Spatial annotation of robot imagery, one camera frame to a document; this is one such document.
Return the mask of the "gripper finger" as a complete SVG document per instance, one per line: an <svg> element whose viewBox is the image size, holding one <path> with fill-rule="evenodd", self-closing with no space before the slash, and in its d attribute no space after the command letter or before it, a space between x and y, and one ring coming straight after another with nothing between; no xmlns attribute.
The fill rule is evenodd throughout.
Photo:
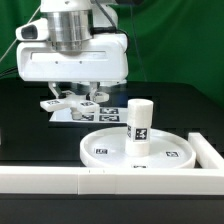
<svg viewBox="0 0 224 224"><path fill-rule="evenodd" d="M48 87L53 93L53 95L59 99L60 95L62 94L61 89L59 88L58 84L56 82L49 82Z"/></svg>
<svg viewBox="0 0 224 224"><path fill-rule="evenodd" d="M89 99L93 102L96 101L96 95L97 95L97 91L98 91L99 86L100 86L99 82L91 82L90 83Z"/></svg>

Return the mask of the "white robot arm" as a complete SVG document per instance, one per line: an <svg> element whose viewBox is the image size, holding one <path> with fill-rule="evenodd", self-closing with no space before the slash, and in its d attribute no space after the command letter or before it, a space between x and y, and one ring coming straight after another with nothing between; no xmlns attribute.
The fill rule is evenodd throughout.
<svg viewBox="0 0 224 224"><path fill-rule="evenodd" d="M59 82L88 83L89 98L97 102L100 84L116 84L128 75L129 40L112 7L142 2L41 0L43 17L16 29L20 77L47 82L55 96Z"/></svg>

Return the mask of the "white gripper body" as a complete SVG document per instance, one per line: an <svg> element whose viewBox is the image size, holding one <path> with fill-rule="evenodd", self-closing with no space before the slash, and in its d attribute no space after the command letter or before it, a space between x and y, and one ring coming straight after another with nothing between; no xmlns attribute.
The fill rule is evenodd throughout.
<svg viewBox="0 0 224 224"><path fill-rule="evenodd" d="M119 82L128 75L125 34L99 34L82 43L80 51L53 49L47 20L41 18L15 31L17 66L25 81Z"/></svg>

